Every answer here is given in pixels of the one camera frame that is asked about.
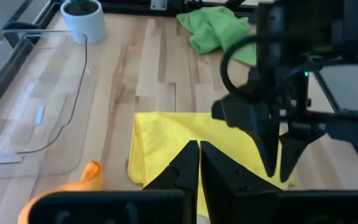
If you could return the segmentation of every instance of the microfiber towel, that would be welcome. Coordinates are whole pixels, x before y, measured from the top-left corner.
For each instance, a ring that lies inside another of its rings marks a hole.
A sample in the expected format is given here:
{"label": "microfiber towel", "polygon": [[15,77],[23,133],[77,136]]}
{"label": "microfiber towel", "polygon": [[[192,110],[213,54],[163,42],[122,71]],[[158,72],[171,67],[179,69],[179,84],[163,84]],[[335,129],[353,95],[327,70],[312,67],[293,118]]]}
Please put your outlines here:
{"label": "microfiber towel", "polygon": [[[249,35],[248,18],[238,19],[230,9],[204,7],[193,12],[177,15],[180,24],[193,35],[190,45],[199,54],[222,47],[226,51],[232,44]],[[256,46],[248,45],[238,50],[234,58],[247,65],[256,64]]]}
{"label": "microfiber towel", "polygon": [[33,197],[22,208],[17,219],[17,224],[27,224],[29,219],[29,212],[33,204],[35,204],[40,198],[48,194],[63,192],[63,191],[94,191],[102,190],[103,188],[103,170],[102,165],[96,161],[89,161],[86,165],[84,172],[82,173],[81,180],[71,184],[65,184],[55,189],[43,192]]}
{"label": "microfiber towel", "polygon": [[[146,186],[154,180],[190,140],[208,141],[254,174],[287,189],[294,184],[280,181],[281,145],[278,148],[277,172],[267,177],[255,142],[245,132],[230,128],[226,122],[212,119],[209,113],[137,113],[134,118],[129,178]],[[198,180],[197,213],[208,217],[201,175]]]}

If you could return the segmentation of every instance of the black cable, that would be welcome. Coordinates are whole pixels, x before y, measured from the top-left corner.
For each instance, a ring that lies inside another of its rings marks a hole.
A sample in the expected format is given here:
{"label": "black cable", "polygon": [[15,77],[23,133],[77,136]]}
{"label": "black cable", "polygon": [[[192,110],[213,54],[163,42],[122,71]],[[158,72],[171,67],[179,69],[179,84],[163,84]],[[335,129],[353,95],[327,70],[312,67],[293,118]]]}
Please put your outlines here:
{"label": "black cable", "polygon": [[243,98],[247,100],[249,103],[257,103],[262,98],[265,98],[265,96],[262,95],[256,95],[253,93],[245,93],[241,90],[239,90],[236,86],[233,85],[233,83],[230,81],[229,74],[227,74],[227,68],[229,66],[229,62],[231,57],[234,55],[236,51],[239,49],[245,47],[246,45],[257,43],[257,44],[267,44],[271,42],[279,42],[284,44],[294,44],[299,42],[299,39],[295,39],[293,37],[285,36],[285,35],[270,35],[270,36],[260,36],[260,35],[253,35],[250,37],[245,37],[241,39],[240,41],[236,42],[232,46],[228,48],[226,53],[223,56],[222,62],[221,62],[221,78],[223,85],[226,87],[226,89],[232,93],[233,95]]}
{"label": "black cable", "polygon": [[229,93],[232,93],[233,95],[239,98],[243,98],[249,103],[258,103],[282,91],[282,89],[288,85],[288,83],[293,79],[295,75],[305,74],[305,72],[313,72],[316,71],[318,68],[325,67],[325,66],[358,65],[357,58],[352,60],[335,59],[335,60],[328,60],[322,62],[308,62],[298,67],[295,67],[293,70],[291,70],[290,73],[284,77],[283,81],[274,89],[270,90],[267,94],[260,95],[255,93],[246,93],[244,91],[239,90],[236,86],[233,85],[233,83],[229,78],[229,74],[227,73],[227,69],[231,57],[234,55],[236,51],[238,51],[242,47],[245,47],[246,45],[252,43],[267,44],[269,42],[280,42],[284,44],[299,44],[300,40],[294,37],[283,36],[283,35],[271,35],[268,37],[254,35],[250,37],[245,37],[240,41],[236,42],[235,44],[233,44],[232,46],[230,46],[226,51],[226,53],[224,54],[221,62],[222,82],[226,87],[226,89],[229,91]]}
{"label": "black cable", "polygon": [[273,95],[276,95],[278,92],[282,91],[288,83],[295,77],[295,75],[304,75],[305,72],[313,72],[316,71],[319,67],[326,66],[338,66],[338,65],[358,65],[358,59],[356,60],[343,60],[343,59],[335,59],[328,60],[323,62],[308,62],[304,63],[298,67],[295,67],[290,71],[288,75],[286,75],[283,81],[276,86],[273,90],[270,90],[263,98],[270,98]]}

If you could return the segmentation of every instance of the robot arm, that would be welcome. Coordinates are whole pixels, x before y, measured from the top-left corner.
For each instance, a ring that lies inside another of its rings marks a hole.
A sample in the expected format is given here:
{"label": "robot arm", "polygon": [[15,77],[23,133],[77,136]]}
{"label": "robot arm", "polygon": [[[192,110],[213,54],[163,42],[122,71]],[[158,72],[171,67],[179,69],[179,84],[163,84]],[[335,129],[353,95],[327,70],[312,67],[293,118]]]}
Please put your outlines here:
{"label": "robot arm", "polygon": [[[257,44],[257,66],[247,84],[235,87],[227,65],[236,50]],[[312,62],[310,55],[335,58]],[[258,6],[257,35],[231,46],[221,76],[229,95],[213,106],[213,117],[226,120],[255,141],[267,174],[273,176],[278,141],[283,146],[281,179],[289,178],[306,146],[327,133],[358,143],[358,113],[310,112],[308,73],[324,66],[358,65],[358,0],[279,0]],[[288,132],[279,135],[281,122]]]}

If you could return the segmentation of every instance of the black metal frame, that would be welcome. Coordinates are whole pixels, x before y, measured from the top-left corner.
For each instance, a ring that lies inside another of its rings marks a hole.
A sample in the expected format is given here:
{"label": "black metal frame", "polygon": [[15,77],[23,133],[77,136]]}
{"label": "black metal frame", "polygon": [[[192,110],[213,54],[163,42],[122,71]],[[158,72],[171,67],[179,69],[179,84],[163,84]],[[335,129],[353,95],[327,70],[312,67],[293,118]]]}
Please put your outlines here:
{"label": "black metal frame", "polygon": [[[253,15],[256,7],[241,5],[244,0],[228,0],[225,3],[213,3],[203,1],[188,1],[186,4],[184,1],[169,1],[166,11],[151,10],[150,0],[99,0],[102,4],[103,11],[105,13],[120,13],[120,14],[135,14],[140,16],[167,16],[174,17],[179,13],[191,12],[199,9],[201,6],[226,6],[231,9],[237,17],[250,17]],[[21,13],[28,7],[31,1],[26,0],[23,5],[18,9],[8,23],[17,20]],[[50,0],[46,10],[38,17],[33,26],[38,29],[46,29],[56,12],[59,11],[61,0]],[[16,47],[11,60],[9,60],[2,69],[0,69],[0,99],[4,92],[7,90],[10,82],[16,76],[18,69],[12,69],[12,67],[20,68],[29,54],[28,50],[23,50],[22,47]],[[339,112],[341,109],[335,100],[335,97],[328,88],[324,78],[319,72],[314,73],[318,83],[323,89],[326,97],[328,98],[331,106],[335,112]]]}

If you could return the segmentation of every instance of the orange cloth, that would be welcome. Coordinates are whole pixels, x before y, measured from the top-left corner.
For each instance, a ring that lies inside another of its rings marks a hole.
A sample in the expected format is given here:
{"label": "orange cloth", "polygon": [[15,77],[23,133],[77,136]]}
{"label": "orange cloth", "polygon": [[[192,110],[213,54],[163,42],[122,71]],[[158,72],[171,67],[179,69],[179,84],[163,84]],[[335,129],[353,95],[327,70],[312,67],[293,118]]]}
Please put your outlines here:
{"label": "orange cloth", "polygon": [[90,161],[86,165],[84,172],[82,173],[81,180],[72,184],[65,184],[52,190],[43,192],[33,197],[22,209],[17,219],[17,224],[27,224],[29,219],[29,212],[35,202],[37,202],[43,196],[52,194],[55,192],[63,191],[90,191],[90,190],[102,190],[103,188],[103,170],[102,165],[96,161]]}

